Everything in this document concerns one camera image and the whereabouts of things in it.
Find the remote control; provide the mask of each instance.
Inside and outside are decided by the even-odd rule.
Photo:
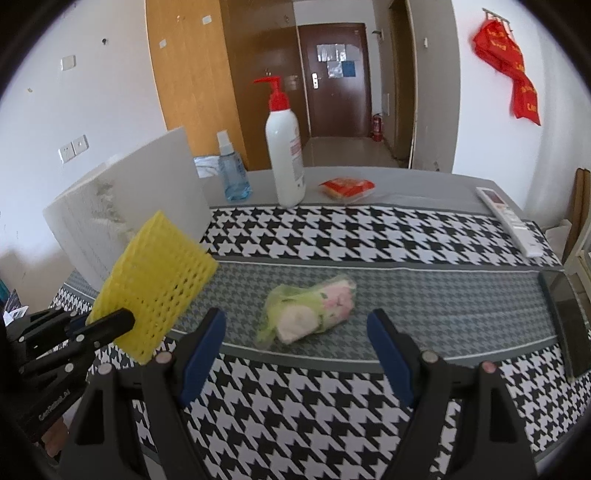
[[[476,187],[476,193],[503,224],[503,227],[511,235],[511,238],[525,257],[535,258],[544,255],[544,251],[534,238],[534,235],[497,192],[493,189]]]

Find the white pump bottle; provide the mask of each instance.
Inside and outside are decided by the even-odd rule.
[[[255,83],[268,82],[273,88],[265,135],[279,205],[291,208],[304,199],[306,184],[297,117],[290,109],[289,98],[280,90],[280,81],[280,77],[265,77]]]

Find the smartphone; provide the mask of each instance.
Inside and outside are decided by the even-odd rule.
[[[591,369],[591,342],[586,317],[573,286],[563,272],[544,270],[539,273],[538,280],[562,349],[564,372],[569,380],[573,380]]]

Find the transparent bag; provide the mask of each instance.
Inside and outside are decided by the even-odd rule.
[[[355,307],[355,290],[355,282],[346,275],[310,288],[279,285],[265,301],[257,347],[267,349],[275,338],[289,345],[344,322]]]

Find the red banner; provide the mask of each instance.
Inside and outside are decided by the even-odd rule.
[[[527,75],[521,49],[496,19],[486,20],[474,36],[474,51],[497,71],[513,79],[513,113],[540,125],[538,94]]]

